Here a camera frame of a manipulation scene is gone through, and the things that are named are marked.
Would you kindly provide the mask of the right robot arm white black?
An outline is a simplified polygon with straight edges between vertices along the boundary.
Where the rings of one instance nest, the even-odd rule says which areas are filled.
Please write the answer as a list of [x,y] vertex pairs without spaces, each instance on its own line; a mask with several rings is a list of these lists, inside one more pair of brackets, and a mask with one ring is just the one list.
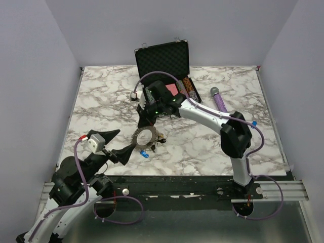
[[195,121],[215,131],[220,135],[222,151],[231,159],[234,195],[245,198],[251,193],[253,179],[246,155],[251,146],[252,133],[240,112],[229,114],[199,106],[182,93],[173,95],[159,80],[143,91],[136,110],[138,128],[153,126],[158,116],[167,114]]

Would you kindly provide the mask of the silver disc keyring holder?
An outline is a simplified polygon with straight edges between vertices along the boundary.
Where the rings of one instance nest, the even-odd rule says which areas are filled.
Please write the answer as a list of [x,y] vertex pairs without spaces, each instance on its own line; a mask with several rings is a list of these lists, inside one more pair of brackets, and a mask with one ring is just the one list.
[[156,140],[156,128],[151,126],[139,128],[132,135],[132,144],[135,144],[137,149],[149,148]]

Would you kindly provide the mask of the key with black tag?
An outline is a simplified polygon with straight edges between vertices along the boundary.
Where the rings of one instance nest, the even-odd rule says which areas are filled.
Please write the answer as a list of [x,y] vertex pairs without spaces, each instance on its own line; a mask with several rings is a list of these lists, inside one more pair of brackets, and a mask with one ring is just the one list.
[[160,133],[160,132],[157,132],[156,133],[156,136],[157,136],[157,138],[156,138],[156,142],[157,142],[157,144],[164,144],[164,143],[166,143],[166,138],[164,137],[164,134],[162,134],[162,133]]

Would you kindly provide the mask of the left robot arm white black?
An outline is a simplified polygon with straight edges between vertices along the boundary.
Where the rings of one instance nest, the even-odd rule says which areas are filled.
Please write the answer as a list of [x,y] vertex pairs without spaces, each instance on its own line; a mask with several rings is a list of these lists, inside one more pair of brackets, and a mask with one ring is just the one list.
[[73,147],[52,176],[53,187],[45,207],[32,228],[16,237],[16,242],[61,242],[65,232],[81,213],[100,200],[116,201],[112,181],[98,171],[106,162],[126,165],[136,147],[120,150],[105,146],[120,132],[90,130]]

